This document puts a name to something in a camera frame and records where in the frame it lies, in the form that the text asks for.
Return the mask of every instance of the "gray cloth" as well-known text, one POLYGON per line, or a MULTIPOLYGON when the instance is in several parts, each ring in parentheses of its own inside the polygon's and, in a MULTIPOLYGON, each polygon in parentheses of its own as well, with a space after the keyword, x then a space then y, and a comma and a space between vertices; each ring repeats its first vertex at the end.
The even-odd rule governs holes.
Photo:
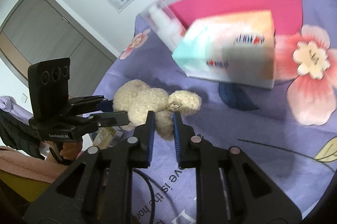
POLYGON ((39 151, 40 140, 36 130, 2 110, 0 110, 0 137, 5 145, 44 160, 39 151))
POLYGON ((28 120, 33 117, 33 114, 23 107, 16 104, 12 97, 0 97, 0 109, 9 112, 17 120, 29 125, 28 120))

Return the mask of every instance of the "bear ear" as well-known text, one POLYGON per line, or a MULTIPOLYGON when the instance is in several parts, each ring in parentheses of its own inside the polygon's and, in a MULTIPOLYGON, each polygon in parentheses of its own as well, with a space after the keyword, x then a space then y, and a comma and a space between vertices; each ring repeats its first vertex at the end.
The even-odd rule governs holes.
POLYGON ((190 91, 179 90, 169 96, 170 107, 177 110, 181 115, 192 115, 200 110, 201 98, 190 91))

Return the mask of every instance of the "screw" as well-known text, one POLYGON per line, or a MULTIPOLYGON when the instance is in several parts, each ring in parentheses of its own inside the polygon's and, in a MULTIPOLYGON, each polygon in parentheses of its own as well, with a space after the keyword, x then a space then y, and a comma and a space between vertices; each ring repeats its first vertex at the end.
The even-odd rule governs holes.
POLYGON ((95 154, 98 152, 98 148, 96 146, 91 146, 88 148, 88 153, 89 154, 95 154))
POLYGON ((240 154, 241 150, 239 147, 236 147, 236 146, 233 146, 230 148, 230 152, 233 154, 233 155, 238 155, 240 154))
POLYGON ((127 142, 130 143, 130 144, 135 144, 137 141, 138 141, 137 137, 129 137, 127 139, 127 142))
POLYGON ((201 142, 201 138, 199 137, 199 136, 193 136, 192 138, 191 138, 191 141, 193 142, 193 143, 199 143, 199 142, 201 142))

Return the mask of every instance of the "door frame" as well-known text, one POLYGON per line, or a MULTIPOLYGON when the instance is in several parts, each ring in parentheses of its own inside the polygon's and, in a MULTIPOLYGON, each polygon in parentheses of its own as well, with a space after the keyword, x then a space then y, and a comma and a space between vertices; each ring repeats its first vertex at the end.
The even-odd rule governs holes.
MULTIPOLYGON (((2 22, 0 26, 0 33, 2 32, 4 26, 12 16, 12 14, 16 11, 18 6, 21 4, 23 0, 17 1, 14 7, 11 9, 9 14, 6 16, 5 20, 2 22)), ((113 63, 116 61, 117 57, 111 53, 104 45, 102 45, 89 31, 87 31, 81 24, 79 24, 56 0, 45 0, 47 3, 59 14, 61 15, 67 23, 69 23, 75 30, 77 30, 85 39, 88 40, 93 46, 97 48, 104 56, 106 56, 113 63)), ((28 79, 25 75, 23 75, 16 66, 12 63, 12 61, 6 56, 3 50, 0 47, 0 58, 4 61, 5 65, 13 72, 13 74, 28 87, 28 79)))

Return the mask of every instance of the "teddy bear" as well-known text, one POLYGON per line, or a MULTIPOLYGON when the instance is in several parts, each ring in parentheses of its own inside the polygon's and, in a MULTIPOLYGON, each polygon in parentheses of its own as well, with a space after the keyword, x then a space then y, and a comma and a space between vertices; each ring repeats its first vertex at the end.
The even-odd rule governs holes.
POLYGON ((121 86, 113 97, 114 111, 126 111, 130 123, 122 126, 130 131, 145 124, 148 111, 155 112, 158 135, 164 140, 173 139, 172 113, 182 116, 196 113, 201 107, 201 98, 190 91, 179 90, 171 95, 161 88, 151 88, 141 80, 132 80, 121 86))

